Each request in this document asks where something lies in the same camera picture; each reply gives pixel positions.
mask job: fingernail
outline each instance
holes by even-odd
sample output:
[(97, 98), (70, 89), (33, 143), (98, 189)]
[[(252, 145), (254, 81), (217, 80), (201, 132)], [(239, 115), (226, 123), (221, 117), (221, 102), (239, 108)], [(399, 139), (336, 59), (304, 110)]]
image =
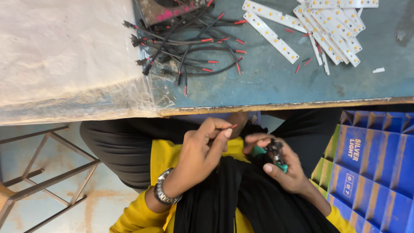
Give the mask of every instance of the fingernail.
[(226, 132), (224, 132), (224, 135), (227, 137), (227, 138), (230, 138), (230, 136), (231, 136), (231, 133), (233, 132), (233, 130), (232, 129), (226, 129)]
[(265, 164), (263, 170), (265, 170), (266, 173), (271, 173), (273, 168), (269, 164)]

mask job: black pants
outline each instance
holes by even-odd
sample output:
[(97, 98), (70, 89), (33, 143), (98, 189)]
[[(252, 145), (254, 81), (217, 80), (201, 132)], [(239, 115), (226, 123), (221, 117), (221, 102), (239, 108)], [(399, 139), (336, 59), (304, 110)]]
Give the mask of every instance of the black pants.
[[(311, 177), (323, 155), (341, 108), (292, 110), (290, 117), (271, 134), (283, 138), (295, 151), (303, 171)], [(91, 151), (127, 186), (140, 191), (150, 185), (150, 161), (153, 139), (182, 144), (184, 134), (197, 130), (198, 124), (165, 118), (128, 118), (84, 121), (80, 134)], [(244, 132), (257, 130), (247, 125)]]

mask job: blue plastic crate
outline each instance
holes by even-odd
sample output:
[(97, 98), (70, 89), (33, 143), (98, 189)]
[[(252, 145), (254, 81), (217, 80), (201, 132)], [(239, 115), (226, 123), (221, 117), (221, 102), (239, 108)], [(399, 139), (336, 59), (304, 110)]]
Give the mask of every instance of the blue plastic crate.
[(414, 113), (343, 111), (328, 201), (356, 231), (414, 232)]

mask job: wristwatch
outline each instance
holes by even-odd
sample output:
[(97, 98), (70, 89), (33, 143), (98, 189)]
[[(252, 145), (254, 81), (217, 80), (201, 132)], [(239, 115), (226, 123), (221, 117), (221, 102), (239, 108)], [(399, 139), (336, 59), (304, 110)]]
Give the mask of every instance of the wristwatch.
[(165, 178), (170, 174), (170, 172), (172, 170), (173, 170), (173, 167), (170, 167), (167, 170), (165, 170), (165, 172), (163, 172), (158, 177), (157, 182), (156, 182), (155, 187), (154, 187), (154, 196), (155, 196), (155, 198), (159, 202), (161, 202), (162, 204), (165, 204), (165, 205), (174, 205), (179, 200), (181, 200), (181, 198), (183, 197), (183, 195), (180, 195), (176, 198), (171, 198), (171, 197), (168, 197), (167, 195), (165, 195), (164, 191), (162, 190), (162, 184), (164, 183)]

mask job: metal stool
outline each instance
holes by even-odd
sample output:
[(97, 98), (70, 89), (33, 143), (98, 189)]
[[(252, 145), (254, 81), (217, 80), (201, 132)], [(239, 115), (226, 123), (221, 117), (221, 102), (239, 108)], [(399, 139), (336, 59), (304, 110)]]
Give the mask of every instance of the metal stool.
[[(59, 136), (58, 134), (55, 133), (55, 131), (62, 130), (62, 129), (68, 129), (68, 128), (69, 128), (68, 126), (63, 126), (63, 127), (59, 127), (59, 128), (55, 128), (55, 129), (45, 130), (45, 131), (41, 131), (41, 132), (37, 132), (37, 133), (31, 133), (31, 134), (27, 134), (27, 135), (23, 135), (23, 136), (10, 138), (10, 139), (5, 139), (5, 140), (0, 141), (0, 144), (4, 144), (4, 143), (8, 143), (8, 142), (13, 142), (13, 141), (17, 141), (17, 140), (21, 140), (21, 139), (25, 139), (25, 138), (30, 138), (30, 137), (42, 135), (42, 134), (45, 135), (43, 137), (43, 140), (40, 143), (39, 147), (37, 148), (36, 152), (34, 153), (33, 157), (31, 158), (31, 160), (29, 162), (29, 165), (26, 167), (26, 170), (24, 171), (23, 175), (20, 176), (20, 177), (14, 178), (12, 180), (9, 180), (7, 182), (4, 182), (3, 184), (0, 184), (0, 207), (2, 208), (1, 211), (0, 211), (0, 228), (3, 226), (7, 216), (9, 215), (10, 211), (12, 210), (15, 202), (20, 201), (21, 199), (23, 199), (25, 197), (28, 197), (30, 195), (33, 195), (33, 194), (35, 194), (39, 191), (43, 191), (48, 196), (52, 197), (56, 201), (58, 201), (58, 202), (62, 203), (63, 205), (65, 205), (66, 208), (64, 208), (60, 212), (56, 213), (55, 215), (51, 216), (50, 218), (44, 220), (43, 222), (37, 224), (36, 226), (32, 227), (31, 229), (25, 231), (24, 233), (33, 232), (33, 231), (39, 229), (43, 225), (45, 225), (48, 222), (52, 221), (56, 217), (58, 217), (61, 214), (65, 213), (66, 211), (70, 210), (71, 208), (73, 208), (74, 206), (78, 205), (79, 203), (81, 203), (82, 201), (84, 201), (86, 199), (86, 195), (84, 195), (81, 199), (79, 199), (77, 201), (77, 199), (79, 198), (80, 193), (82, 192), (83, 188), (85, 188), (86, 183), (91, 178), (91, 176), (94, 173), (96, 167), (99, 165), (99, 163), (101, 163), (101, 161), (99, 159), (96, 159), (94, 156), (88, 154), (86, 151), (82, 150), (81, 148), (77, 147), (73, 143), (69, 142), (68, 140), (64, 139), (63, 137), (61, 137), (61, 136)], [(44, 171), (43, 169), (39, 169), (39, 170), (36, 170), (36, 171), (33, 171), (33, 172), (29, 172), (30, 168), (34, 164), (34, 161), (36, 160), (37, 156), (39, 155), (40, 150), (45, 145), (45, 143), (46, 143), (46, 141), (49, 137), (55, 139), (57, 142), (59, 142), (62, 145), (66, 146), (67, 148), (71, 149), (72, 151), (82, 155), (87, 160), (89, 160), (90, 163), (87, 163), (83, 166), (75, 168), (71, 171), (65, 172), (61, 175), (55, 176), (55, 177), (53, 177), (49, 180), (43, 181), (42, 183), (39, 183), (39, 184), (31, 181), (30, 180), (31, 177), (39, 175), (39, 174), (43, 173), (43, 171)], [(65, 179), (67, 179), (69, 177), (72, 177), (72, 176), (74, 176), (78, 173), (81, 173), (81, 172), (83, 172), (87, 169), (89, 169), (88, 173), (86, 174), (86, 176), (83, 179), (82, 183), (79, 185), (76, 192), (73, 194), (73, 197), (70, 200), (70, 202), (67, 202), (67, 201), (63, 200), (62, 198), (58, 197), (57, 195), (55, 195), (54, 193), (52, 193), (52, 192), (50, 192), (46, 189), (46, 188), (48, 188), (48, 187), (50, 187), (54, 184), (57, 184), (57, 183), (65, 180)], [(24, 190), (19, 191), (19, 192), (13, 192), (13, 191), (11, 191), (10, 189), (7, 188), (9, 186), (20, 183), (22, 181), (25, 181), (25, 182), (29, 183), (30, 185), (32, 185), (32, 187), (24, 189)]]

